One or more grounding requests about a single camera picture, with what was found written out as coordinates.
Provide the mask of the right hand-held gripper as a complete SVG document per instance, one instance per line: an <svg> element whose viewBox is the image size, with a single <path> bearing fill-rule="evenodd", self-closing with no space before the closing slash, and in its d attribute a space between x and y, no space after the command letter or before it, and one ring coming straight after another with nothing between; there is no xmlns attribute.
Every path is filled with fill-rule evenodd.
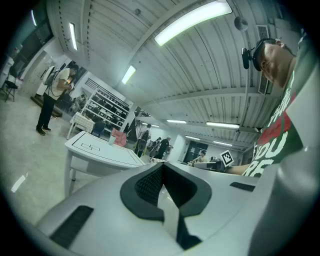
<svg viewBox="0 0 320 256"><path fill-rule="evenodd" d="M229 150L222 152L219 160L216 162L216 171L220 173L224 173L225 170L232 165L234 159Z"/></svg>

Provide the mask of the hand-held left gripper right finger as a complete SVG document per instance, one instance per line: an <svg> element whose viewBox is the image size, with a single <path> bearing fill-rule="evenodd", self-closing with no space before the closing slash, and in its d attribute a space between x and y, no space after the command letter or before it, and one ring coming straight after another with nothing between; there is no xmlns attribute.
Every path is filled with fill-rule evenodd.
<svg viewBox="0 0 320 256"><path fill-rule="evenodd" d="M239 214L256 178L164 163L167 256L246 256L255 223Z"/></svg>

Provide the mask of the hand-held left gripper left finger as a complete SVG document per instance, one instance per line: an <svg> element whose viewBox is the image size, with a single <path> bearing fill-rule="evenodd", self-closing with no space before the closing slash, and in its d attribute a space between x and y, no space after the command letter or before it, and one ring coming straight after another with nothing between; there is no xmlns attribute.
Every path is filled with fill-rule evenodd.
<svg viewBox="0 0 320 256"><path fill-rule="evenodd" d="M131 213L121 200L121 187L129 178L154 164L139 166L92 181L48 211L38 222L38 240L50 256L177 256L181 246L162 222L144 220ZM70 244L62 241L68 232L62 224L77 208L88 218Z"/></svg>

